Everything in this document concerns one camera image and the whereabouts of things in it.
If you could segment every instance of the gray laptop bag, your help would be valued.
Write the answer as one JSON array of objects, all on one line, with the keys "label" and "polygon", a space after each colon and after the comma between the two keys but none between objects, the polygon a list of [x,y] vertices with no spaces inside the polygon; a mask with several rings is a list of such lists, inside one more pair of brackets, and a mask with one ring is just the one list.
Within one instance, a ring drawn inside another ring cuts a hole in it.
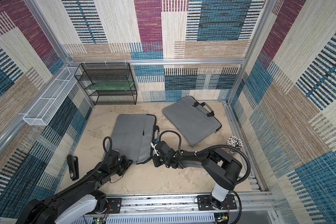
[{"label": "gray laptop bag", "polygon": [[152,158],[150,143],[154,140],[154,132],[159,131],[156,122],[152,114],[120,114],[111,135],[112,150],[136,164],[145,164]]},{"label": "gray laptop bag", "polygon": [[182,133],[189,145],[194,146],[221,128],[214,111],[206,103],[198,103],[186,96],[162,110],[166,118]]}]

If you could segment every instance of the white wire basket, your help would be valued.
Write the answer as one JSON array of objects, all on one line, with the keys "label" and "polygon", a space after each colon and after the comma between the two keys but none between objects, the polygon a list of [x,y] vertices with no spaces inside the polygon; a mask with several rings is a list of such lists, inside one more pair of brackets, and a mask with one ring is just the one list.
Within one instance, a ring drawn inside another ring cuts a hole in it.
[{"label": "white wire basket", "polygon": [[77,67],[66,67],[30,108],[23,120],[29,125],[47,126],[76,84],[75,72],[81,74]]}]

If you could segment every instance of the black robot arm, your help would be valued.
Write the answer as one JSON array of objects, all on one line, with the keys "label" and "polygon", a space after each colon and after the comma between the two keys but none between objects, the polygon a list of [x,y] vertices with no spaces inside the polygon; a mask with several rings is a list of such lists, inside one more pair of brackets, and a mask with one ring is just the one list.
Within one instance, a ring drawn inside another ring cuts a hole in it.
[{"label": "black robot arm", "polygon": [[170,148],[165,141],[158,142],[155,149],[159,154],[159,156],[157,154],[153,156],[155,167],[165,164],[167,168],[172,167],[174,169],[204,168],[217,184],[227,190],[234,190],[242,169],[242,164],[237,159],[219,147],[197,156],[194,154],[193,156],[183,156],[184,153],[189,153],[188,151],[182,151],[182,155],[180,155],[178,151]]},{"label": "black robot arm", "polygon": [[[106,195],[98,188],[107,183],[111,176],[115,174],[122,176],[133,163],[124,155],[121,156],[119,152],[111,150],[111,139],[110,149],[107,151],[105,140],[103,148],[106,155],[102,162],[99,162],[94,169],[65,190],[42,201],[34,199],[28,202],[16,224],[60,224],[67,223],[68,220],[71,220],[69,222],[71,223],[75,218],[73,216],[78,218],[91,211],[103,212],[107,207]],[[87,200],[88,204],[86,205],[74,207],[74,204],[83,198],[91,198],[91,200]]]}]

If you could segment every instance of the floor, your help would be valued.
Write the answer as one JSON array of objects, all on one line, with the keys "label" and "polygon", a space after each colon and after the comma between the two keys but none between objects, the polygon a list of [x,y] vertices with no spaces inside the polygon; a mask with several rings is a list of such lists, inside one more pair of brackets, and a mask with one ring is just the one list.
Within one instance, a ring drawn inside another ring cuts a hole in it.
[{"label": "floor", "polygon": [[[162,109],[171,103],[139,103],[137,105],[99,105],[95,106],[81,140],[75,150],[74,156],[78,157],[80,178],[102,160],[102,141],[112,133],[114,124],[119,114],[154,114],[157,117],[157,125],[161,132],[165,130],[178,130],[162,114]],[[195,145],[189,146],[182,136],[182,150],[200,151],[216,144],[226,144],[231,132],[221,102],[210,102],[214,110],[215,118],[220,121],[222,128],[214,134]],[[178,138],[173,133],[166,133],[162,140],[176,150]],[[240,155],[234,155],[241,161]],[[118,175],[111,178],[114,182]],[[64,174],[59,191],[73,184],[68,175],[68,169]],[[210,192],[215,181],[201,168],[173,169],[160,166],[154,167],[153,161],[146,164],[131,165],[125,175],[116,183],[106,183],[99,190],[106,194],[163,194],[163,193],[200,193]],[[248,180],[235,187],[235,191],[252,191]]]}]

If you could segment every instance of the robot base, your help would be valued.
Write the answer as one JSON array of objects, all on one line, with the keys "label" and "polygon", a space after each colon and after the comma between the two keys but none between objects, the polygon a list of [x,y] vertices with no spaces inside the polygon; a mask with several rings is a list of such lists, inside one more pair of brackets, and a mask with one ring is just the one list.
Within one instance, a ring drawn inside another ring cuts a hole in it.
[{"label": "robot base", "polygon": [[[211,197],[210,195],[198,195],[198,208],[200,211],[215,210],[211,206]],[[229,209],[237,209],[237,204],[234,199],[234,195],[226,195],[223,210],[227,210],[226,204],[228,204]]]}]

